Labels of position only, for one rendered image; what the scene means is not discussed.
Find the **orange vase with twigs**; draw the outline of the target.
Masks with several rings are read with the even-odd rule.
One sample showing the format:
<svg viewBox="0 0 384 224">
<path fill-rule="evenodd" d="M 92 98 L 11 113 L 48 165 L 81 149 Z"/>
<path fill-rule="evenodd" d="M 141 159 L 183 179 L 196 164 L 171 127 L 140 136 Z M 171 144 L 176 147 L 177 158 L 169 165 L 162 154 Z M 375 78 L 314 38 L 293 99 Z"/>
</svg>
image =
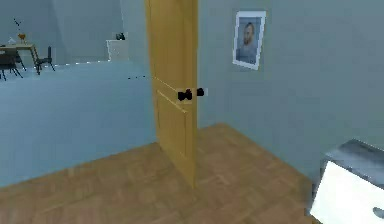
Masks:
<svg viewBox="0 0 384 224">
<path fill-rule="evenodd" d="M 18 30 L 18 35 L 17 36 L 19 37 L 21 43 L 26 44 L 26 40 L 25 40 L 26 39 L 26 34 L 25 34 L 25 32 L 23 32 L 21 30 L 21 27 L 20 27 L 21 22 L 17 21 L 16 18 L 13 18 L 13 21 L 14 21 L 14 23 L 17 26 L 17 30 Z"/>
</svg>

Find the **yellow wooden room door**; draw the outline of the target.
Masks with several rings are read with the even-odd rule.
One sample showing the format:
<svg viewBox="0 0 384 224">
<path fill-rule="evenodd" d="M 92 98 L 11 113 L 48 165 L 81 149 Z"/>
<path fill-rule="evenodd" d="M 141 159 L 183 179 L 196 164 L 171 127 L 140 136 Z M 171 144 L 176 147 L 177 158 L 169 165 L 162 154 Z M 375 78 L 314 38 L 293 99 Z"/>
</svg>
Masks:
<svg viewBox="0 0 384 224">
<path fill-rule="evenodd" d="M 145 0 L 156 136 L 196 185 L 198 0 Z M 178 93 L 192 91 L 191 100 Z"/>
</svg>

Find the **white framed portrait picture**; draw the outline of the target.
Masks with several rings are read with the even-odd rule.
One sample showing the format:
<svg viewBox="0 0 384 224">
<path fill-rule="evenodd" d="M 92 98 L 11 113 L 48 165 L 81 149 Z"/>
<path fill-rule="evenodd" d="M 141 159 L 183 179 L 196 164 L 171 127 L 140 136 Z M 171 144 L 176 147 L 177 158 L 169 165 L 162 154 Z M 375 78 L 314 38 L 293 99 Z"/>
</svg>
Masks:
<svg viewBox="0 0 384 224">
<path fill-rule="evenodd" d="M 238 11 L 235 20 L 233 63 L 258 70 L 263 44 L 265 11 Z"/>
</svg>

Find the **white chest of drawers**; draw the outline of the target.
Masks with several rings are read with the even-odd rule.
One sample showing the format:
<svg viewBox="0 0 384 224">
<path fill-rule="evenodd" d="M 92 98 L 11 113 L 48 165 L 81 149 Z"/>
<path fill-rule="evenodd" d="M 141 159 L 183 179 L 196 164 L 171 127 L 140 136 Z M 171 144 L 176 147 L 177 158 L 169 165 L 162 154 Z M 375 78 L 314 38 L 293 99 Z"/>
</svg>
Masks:
<svg viewBox="0 0 384 224">
<path fill-rule="evenodd" d="M 126 40 L 107 40 L 108 56 L 110 61 L 128 60 L 128 42 Z"/>
</svg>

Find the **black dining chair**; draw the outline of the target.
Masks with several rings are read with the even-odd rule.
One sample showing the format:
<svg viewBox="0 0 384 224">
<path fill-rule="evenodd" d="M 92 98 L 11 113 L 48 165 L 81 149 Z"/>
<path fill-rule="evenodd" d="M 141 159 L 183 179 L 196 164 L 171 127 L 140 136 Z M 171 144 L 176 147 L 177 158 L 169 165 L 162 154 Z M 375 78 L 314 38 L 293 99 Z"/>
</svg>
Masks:
<svg viewBox="0 0 384 224">
<path fill-rule="evenodd" d="M 10 70 L 15 76 L 22 77 L 16 66 L 16 59 L 13 55 L 3 53 L 0 54 L 0 80 L 7 80 L 5 71 Z"/>
<path fill-rule="evenodd" d="M 37 58 L 36 59 L 36 63 L 35 63 L 35 67 L 37 69 L 37 73 L 40 75 L 40 71 L 42 70 L 42 65 L 43 64 L 49 64 L 52 68 L 53 71 L 55 71 L 55 68 L 52 64 L 52 47 L 51 46 L 48 46 L 48 50 L 47 50 L 47 56 L 45 58 Z"/>
</svg>

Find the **white cabinet with grey top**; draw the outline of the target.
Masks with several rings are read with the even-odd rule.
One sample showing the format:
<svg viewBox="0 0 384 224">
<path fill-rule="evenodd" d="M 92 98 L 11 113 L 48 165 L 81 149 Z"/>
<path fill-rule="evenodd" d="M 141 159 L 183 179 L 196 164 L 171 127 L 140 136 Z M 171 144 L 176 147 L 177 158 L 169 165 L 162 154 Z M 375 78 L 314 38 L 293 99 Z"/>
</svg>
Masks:
<svg viewBox="0 0 384 224">
<path fill-rule="evenodd" d="M 384 224 L 384 150 L 351 139 L 326 153 L 307 214 L 319 224 Z"/>
</svg>

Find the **wooden dining table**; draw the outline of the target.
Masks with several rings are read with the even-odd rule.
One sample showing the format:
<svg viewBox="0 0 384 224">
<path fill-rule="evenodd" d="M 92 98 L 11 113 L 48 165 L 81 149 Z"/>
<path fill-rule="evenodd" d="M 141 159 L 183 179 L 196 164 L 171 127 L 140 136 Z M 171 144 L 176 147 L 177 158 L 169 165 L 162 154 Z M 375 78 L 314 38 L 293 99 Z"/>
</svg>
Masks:
<svg viewBox="0 0 384 224">
<path fill-rule="evenodd" d="M 39 61 L 38 53 L 34 44 L 8 44 L 0 45 L 0 51 L 5 51 L 6 53 L 11 53 L 16 57 L 17 63 L 22 63 L 22 59 L 19 55 L 19 51 L 29 51 L 33 60 L 34 68 L 37 74 L 40 74 L 40 66 L 37 64 Z"/>
</svg>

